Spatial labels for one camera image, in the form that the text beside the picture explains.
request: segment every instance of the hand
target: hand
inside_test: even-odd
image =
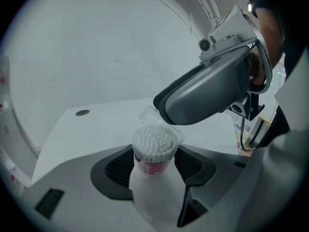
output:
[[[254,85],[262,85],[265,77],[265,71],[262,67],[262,60],[258,52],[251,51],[248,57],[249,75],[253,77],[251,83]]]

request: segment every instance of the small hole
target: small hole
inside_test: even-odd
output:
[[[78,111],[75,115],[76,116],[84,116],[86,114],[89,114],[90,111],[89,110],[81,110],[81,111]]]

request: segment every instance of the white table surface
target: white table surface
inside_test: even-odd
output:
[[[68,109],[45,142],[32,183],[67,160],[131,144],[134,130],[142,126],[139,114],[152,101],[147,98]],[[75,115],[83,109],[90,113]],[[233,121],[226,113],[215,114],[194,125],[176,127],[185,135],[183,144],[238,154]]]
[[[139,114],[152,101],[118,101],[68,109],[43,147],[32,183],[70,159],[131,144],[134,130],[143,126]],[[90,110],[90,113],[85,116],[75,115],[83,109]],[[183,144],[230,154],[238,153],[233,121],[228,114],[215,114],[195,125],[177,128],[186,137]],[[137,163],[130,176],[129,188],[133,191],[135,208],[160,232],[171,232],[177,228],[183,203],[185,184],[173,161],[163,176],[156,180],[145,179]]]

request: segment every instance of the cotton swab container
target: cotton swab container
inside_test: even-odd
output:
[[[145,177],[158,178],[175,155],[178,145],[184,141],[184,136],[151,106],[140,114],[140,121],[144,127],[133,134],[135,159]]]

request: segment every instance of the plastic lid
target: plastic lid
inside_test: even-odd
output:
[[[157,137],[162,138],[162,132],[158,133],[158,130],[155,130],[150,125],[160,125],[171,130],[172,133],[176,136],[175,137],[176,139],[173,142],[178,145],[180,145],[184,141],[185,139],[184,135],[182,135],[182,133],[179,130],[177,130],[176,128],[165,122],[164,119],[159,114],[159,112],[152,106],[150,105],[146,106],[146,108],[144,109],[144,111],[142,111],[139,117],[142,124],[146,126],[147,129],[150,130]]]

